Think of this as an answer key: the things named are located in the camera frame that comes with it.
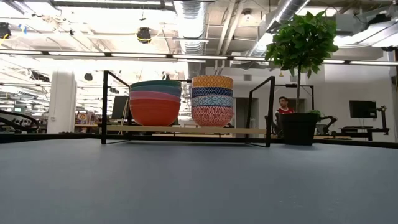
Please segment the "black computer monitor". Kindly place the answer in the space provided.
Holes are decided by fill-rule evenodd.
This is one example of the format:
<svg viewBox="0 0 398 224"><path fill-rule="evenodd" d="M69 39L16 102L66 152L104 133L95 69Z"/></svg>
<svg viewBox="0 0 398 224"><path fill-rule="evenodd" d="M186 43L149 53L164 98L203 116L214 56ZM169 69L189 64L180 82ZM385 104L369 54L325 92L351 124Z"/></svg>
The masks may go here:
<svg viewBox="0 0 398 224"><path fill-rule="evenodd" d="M377 118L376 102L350 100L349 112L351 118Z"/></svg>
<svg viewBox="0 0 398 224"><path fill-rule="evenodd" d="M115 96L111 119L124 119L126 116L125 110L128 107L128 102L128 96Z"/></svg>

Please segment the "dark blue diamond-patterned bowl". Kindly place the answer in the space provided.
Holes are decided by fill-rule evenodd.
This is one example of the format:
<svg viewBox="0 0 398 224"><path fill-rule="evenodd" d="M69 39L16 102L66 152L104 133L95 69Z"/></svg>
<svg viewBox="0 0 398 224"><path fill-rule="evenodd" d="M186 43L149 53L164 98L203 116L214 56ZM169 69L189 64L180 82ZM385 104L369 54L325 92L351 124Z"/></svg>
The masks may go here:
<svg viewBox="0 0 398 224"><path fill-rule="evenodd" d="M215 86L205 86L205 87L193 87L191 90L192 98L199 96L208 95L221 95L221 96L233 96L233 90L229 88L215 87Z"/></svg>

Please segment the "red wave-patterned bowl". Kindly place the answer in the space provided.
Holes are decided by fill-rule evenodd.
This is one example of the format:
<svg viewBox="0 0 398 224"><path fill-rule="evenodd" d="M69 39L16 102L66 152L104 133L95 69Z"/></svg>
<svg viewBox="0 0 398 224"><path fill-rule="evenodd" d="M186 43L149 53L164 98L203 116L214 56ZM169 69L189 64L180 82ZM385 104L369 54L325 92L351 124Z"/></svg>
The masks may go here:
<svg viewBox="0 0 398 224"><path fill-rule="evenodd" d="M224 127L233 117L234 109L226 106L194 106L192 118L201 127Z"/></svg>

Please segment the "plain pink bowl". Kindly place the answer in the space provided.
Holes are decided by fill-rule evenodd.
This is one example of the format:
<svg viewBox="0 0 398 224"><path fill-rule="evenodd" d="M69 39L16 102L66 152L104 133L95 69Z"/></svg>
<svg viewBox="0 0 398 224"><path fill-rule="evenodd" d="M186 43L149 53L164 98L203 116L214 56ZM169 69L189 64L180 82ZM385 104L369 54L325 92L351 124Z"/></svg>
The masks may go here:
<svg viewBox="0 0 398 224"><path fill-rule="evenodd" d="M135 99L156 99L156 100L169 100L180 102L179 96L171 95L168 93L162 93L158 91L132 91L129 94L131 100Z"/></svg>

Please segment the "orange patterned plate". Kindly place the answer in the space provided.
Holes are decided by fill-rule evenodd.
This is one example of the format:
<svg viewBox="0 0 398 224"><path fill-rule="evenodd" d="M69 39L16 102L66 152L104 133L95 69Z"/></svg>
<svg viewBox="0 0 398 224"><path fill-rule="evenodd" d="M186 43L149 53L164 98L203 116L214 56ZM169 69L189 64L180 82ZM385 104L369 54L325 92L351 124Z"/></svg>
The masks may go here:
<svg viewBox="0 0 398 224"><path fill-rule="evenodd" d="M233 89L233 79L221 75L199 75L192 78L192 87L220 87Z"/></svg>

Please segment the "person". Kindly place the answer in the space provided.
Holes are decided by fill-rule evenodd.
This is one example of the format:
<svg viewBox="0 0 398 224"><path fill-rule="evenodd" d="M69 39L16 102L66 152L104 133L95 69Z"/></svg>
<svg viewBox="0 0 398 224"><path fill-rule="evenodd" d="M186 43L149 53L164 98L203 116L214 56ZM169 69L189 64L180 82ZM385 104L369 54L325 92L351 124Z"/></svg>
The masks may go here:
<svg viewBox="0 0 398 224"><path fill-rule="evenodd" d="M279 99L279 108L275 111L275 121L276 121L276 130L278 137L283 136L282 125L279 121L279 117L282 114L292 114L295 113L293 108L289 108L289 101L286 97L281 96Z"/></svg>

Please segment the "plain teal green bowl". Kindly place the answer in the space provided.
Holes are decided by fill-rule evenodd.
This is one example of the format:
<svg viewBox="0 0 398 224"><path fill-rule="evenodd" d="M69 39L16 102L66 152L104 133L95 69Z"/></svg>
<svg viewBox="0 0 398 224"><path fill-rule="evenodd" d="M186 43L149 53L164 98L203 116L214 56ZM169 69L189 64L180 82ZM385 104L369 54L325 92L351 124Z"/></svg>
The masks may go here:
<svg viewBox="0 0 398 224"><path fill-rule="evenodd" d="M174 88L181 88L181 82L178 80L149 80L143 82L137 82L131 84L130 88L136 88L140 86L171 86Z"/></svg>

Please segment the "plain light blue bowl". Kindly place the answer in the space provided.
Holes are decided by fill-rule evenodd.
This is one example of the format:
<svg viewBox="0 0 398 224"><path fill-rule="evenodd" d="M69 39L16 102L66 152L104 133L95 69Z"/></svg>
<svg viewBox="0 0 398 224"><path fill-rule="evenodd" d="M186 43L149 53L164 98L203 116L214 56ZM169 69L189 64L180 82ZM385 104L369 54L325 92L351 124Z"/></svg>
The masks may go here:
<svg viewBox="0 0 398 224"><path fill-rule="evenodd" d="M177 97L181 96L182 90L180 88L172 87L172 86L160 86L160 85L147 85L147 86L137 86L130 89L132 91L154 91L160 93L167 93L170 95L174 95Z"/></svg>

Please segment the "black plant pot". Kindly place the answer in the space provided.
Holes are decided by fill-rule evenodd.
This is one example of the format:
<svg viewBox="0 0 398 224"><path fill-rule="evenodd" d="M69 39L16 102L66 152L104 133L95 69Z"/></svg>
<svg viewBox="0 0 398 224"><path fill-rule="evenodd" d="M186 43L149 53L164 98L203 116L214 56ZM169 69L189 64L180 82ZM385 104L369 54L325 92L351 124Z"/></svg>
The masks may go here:
<svg viewBox="0 0 398 224"><path fill-rule="evenodd" d="M288 145L311 146L319 115L316 113L292 113L279 116L283 141Z"/></svg>

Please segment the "wooden shelf with black frame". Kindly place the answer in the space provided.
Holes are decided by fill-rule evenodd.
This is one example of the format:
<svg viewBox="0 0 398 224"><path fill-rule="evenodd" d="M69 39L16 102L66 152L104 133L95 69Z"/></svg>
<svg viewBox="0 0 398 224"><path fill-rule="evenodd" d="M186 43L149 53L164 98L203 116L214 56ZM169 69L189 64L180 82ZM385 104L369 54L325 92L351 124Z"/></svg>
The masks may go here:
<svg viewBox="0 0 398 224"><path fill-rule="evenodd" d="M103 71L103 111L106 111L106 107L108 105L108 76L111 75L113 78L117 79L117 81L121 82L123 85L129 87L129 84L118 78L115 74L108 70ZM266 78L261 84L257 87L253 88L249 92L249 109L248 109L248 116L251 115L251 104L252 104L252 95L253 93L258 90L260 87L264 86L266 83L270 83L270 95L269 95L269 109L268 109L268 116L272 115L273 112L273 103L274 103L274 89L275 89L275 76L270 76ZM268 148L271 146L271 127L263 129L250 129L249 128L249 121L246 123L246 128L243 129L230 129L229 131L226 128L183 128L183 127L170 127L170 126L127 126L125 128L126 131L150 131L150 132L181 132L181 133L238 133L238 134L245 134L244 143L250 144L255 146L256 144L249 142L249 134L262 134L265 132L265 145L263 147Z"/></svg>

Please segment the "green leafy plant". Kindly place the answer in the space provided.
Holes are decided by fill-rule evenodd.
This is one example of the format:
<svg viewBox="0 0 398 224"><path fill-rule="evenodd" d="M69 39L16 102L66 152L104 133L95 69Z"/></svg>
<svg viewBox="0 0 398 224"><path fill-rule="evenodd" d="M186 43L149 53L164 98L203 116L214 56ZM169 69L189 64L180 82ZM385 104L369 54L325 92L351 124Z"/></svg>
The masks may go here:
<svg viewBox="0 0 398 224"><path fill-rule="evenodd" d="M307 77L318 73L323 61L338 50L334 44L336 23L328 20L325 14L322 11L316 15L310 12L304 16L294 15L280 26L272 43L267 45L265 59L297 77L297 106L302 73L306 72Z"/></svg>

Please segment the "silver ventilation duct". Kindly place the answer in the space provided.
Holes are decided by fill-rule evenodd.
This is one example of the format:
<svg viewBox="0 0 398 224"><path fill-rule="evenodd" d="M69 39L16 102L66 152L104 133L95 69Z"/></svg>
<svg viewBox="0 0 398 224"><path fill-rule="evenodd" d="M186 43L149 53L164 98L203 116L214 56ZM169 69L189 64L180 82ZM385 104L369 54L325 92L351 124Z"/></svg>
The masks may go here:
<svg viewBox="0 0 398 224"><path fill-rule="evenodd" d="M173 0L177 13L178 36L181 52L188 55L203 55L205 43L206 10L208 4L201 1L176 1Z"/></svg>

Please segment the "light blue star-patterned bowl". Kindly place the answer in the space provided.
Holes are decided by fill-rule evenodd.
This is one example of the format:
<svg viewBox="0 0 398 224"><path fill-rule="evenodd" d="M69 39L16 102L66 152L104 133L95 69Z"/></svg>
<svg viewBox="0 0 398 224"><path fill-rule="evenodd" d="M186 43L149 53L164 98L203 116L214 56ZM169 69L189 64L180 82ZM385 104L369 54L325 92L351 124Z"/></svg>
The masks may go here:
<svg viewBox="0 0 398 224"><path fill-rule="evenodd" d="M192 106L233 106L233 98L223 95L197 96L192 99Z"/></svg>

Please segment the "colourful printed box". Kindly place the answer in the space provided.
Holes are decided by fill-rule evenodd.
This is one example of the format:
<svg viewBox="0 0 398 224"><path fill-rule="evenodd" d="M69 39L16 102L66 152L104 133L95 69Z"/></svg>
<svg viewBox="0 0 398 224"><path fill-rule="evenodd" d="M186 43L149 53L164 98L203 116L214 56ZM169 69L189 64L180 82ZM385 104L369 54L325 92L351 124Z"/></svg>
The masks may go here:
<svg viewBox="0 0 398 224"><path fill-rule="evenodd" d="M92 112L84 112L79 111L76 115L75 124L96 124L96 115Z"/></svg>

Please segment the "plain orange-red bowl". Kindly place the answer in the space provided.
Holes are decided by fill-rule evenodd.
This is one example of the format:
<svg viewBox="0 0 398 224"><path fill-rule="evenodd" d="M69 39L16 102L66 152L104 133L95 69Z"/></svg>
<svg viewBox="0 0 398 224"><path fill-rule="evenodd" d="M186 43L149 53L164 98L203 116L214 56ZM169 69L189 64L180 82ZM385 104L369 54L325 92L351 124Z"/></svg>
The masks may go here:
<svg viewBox="0 0 398 224"><path fill-rule="evenodd" d="M180 102L159 99L129 100L132 118L142 126L170 126L178 117Z"/></svg>

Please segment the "black curved bar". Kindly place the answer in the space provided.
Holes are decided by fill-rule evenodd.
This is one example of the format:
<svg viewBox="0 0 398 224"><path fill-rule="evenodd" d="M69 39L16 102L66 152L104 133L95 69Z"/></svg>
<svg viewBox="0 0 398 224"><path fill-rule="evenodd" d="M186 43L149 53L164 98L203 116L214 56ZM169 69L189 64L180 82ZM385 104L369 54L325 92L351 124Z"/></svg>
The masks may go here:
<svg viewBox="0 0 398 224"><path fill-rule="evenodd" d="M33 117L0 109L0 134L37 133L39 122Z"/></svg>

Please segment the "black ceiling fixture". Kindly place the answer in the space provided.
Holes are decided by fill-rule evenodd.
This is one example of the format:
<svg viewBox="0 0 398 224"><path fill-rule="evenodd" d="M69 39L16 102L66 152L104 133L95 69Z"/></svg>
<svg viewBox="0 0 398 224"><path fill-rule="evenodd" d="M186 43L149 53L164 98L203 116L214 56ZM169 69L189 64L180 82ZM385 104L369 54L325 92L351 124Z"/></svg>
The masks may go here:
<svg viewBox="0 0 398 224"><path fill-rule="evenodd" d="M149 44L152 41L152 36L148 27L140 27L136 37L142 44Z"/></svg>

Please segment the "white building column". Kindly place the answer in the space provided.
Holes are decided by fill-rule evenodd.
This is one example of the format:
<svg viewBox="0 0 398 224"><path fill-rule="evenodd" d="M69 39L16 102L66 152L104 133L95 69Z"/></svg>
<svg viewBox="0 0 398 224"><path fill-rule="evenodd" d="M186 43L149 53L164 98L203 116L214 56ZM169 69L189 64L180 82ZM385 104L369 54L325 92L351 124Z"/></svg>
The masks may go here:
<svg viewBox="0 0 398 224"><path fill-rule="evenodd" d="M73 132L76 109L76 76L71 70L52 73L47 133Z"/></svg>

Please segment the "black office desk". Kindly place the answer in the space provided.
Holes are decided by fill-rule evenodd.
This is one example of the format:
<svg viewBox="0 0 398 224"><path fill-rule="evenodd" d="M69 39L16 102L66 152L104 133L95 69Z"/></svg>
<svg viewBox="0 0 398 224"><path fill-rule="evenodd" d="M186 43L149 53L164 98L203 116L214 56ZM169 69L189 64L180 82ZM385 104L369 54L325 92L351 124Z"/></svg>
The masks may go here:
<svg viewBox="0 0 398 224"><path fill-rule="evenodd" d="M368 141L373 141L374 133L389 134L389 128L374 128L372 126L346 126L340 128L339 136L348 136L351 138L366 138Z"/></svg>

